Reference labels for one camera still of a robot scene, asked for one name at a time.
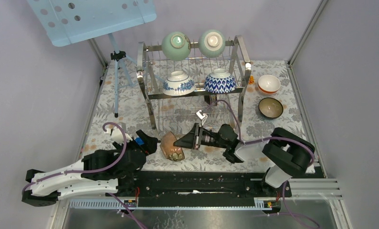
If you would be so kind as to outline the brown speckled bowl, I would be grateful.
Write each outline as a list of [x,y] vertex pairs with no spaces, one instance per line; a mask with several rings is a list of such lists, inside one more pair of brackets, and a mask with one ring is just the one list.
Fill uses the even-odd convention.
[[177,140],[175,135],[169,131],[161,139],[160,148],[164,157],[171,161],[182,161],[185,159],[184,152],[181,147],[174,146]]

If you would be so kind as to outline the steel two-tier dish rack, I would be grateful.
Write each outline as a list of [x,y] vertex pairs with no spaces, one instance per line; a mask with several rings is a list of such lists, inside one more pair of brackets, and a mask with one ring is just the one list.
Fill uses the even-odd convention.
[[237,115],[234,115],[229,121],[238,121],[242,124],[244,116],[244,97],[247,85],[252,72],[252,64],[246,49],[244,38],[241,35],[235,36],[233,40],[225,41],[228,47],[228,55],[221,54],[216,58],[207,58],[200,56],[199,45],[197,42],[191,43],[191,53],[193,57],[188,56],[184,61],[176,62],[169,59],[152,59],[153,53],[162,51],[161,45],[147,46],[144,42],[138,44],[138,58],[136,65],[137,80],[147,105],[150,125],[156,135],[160,134],[160,128],[157,126],[161,120],[160,115],[156,115],[152,100],[168,99],[169,96],[162,93],[165,79],[162,76],[168,74],[170,66],[176,68],[179,64],[181,70],[193,77],[195,90],[186,94],[186,97],[204,96],[211,97],[213,94],[204,89],[207,74],[211,73],[213,64],[223,67],[235,77],[235,89],[232,93],[238,93]]

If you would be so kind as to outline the blue white zigzag bowl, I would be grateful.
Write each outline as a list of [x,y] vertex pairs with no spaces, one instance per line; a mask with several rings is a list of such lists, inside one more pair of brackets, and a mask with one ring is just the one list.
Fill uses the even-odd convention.
[[217,68],[205,78],[204,90],[214,94],[226,94],[236,89],[236,79],[226,69]]

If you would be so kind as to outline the teal blue bowl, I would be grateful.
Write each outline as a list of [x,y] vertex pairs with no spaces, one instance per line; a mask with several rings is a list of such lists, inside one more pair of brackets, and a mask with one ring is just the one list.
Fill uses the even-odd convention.
[[284,107],[279,100],[266,97],[259,102],[258,110],[264,117],[275,119],[283,114]]

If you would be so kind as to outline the orange bowl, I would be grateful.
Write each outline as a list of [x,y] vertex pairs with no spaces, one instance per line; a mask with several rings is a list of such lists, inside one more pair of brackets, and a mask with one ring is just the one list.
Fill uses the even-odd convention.
[[257,81],[260,92],[264,94],[275,94],[281,87],[280,80],[273,75],[262,75]]

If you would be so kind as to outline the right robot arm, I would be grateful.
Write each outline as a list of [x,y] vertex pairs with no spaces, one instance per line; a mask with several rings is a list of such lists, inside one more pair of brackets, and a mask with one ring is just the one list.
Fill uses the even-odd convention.
[[315,148],[311,143],[281,127],[276,127],[268,137],[242,142],[228,124],[213,132],[196,123],[173,145],[188,149],[200,146],[222,148],[223,157],[233,164],[267,157],[274,165],[266,171],[260,189],[268,197],[276,194],[280,186],[292,177],[305,174],[315,160]]

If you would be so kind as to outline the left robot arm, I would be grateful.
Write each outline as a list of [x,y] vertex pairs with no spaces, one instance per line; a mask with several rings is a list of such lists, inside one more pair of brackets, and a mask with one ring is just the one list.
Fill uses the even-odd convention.
[[51,172],[30,169],[22,202],[45,207],[74,196],[96,194],[138,194],[134,174],[146,163],[147,156],[157,150],[159,140],[142,130],[136,138],[123,134],[117,127],[105,131],[112,141],[110,150],[98,149],[77,162]]

